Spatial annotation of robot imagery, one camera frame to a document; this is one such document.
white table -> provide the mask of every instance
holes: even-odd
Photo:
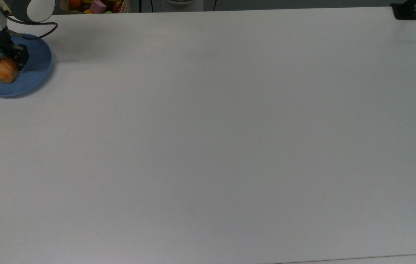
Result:
[[[416,254],[416,21],[50,20],[49,80],[0,98],[0,264]]]

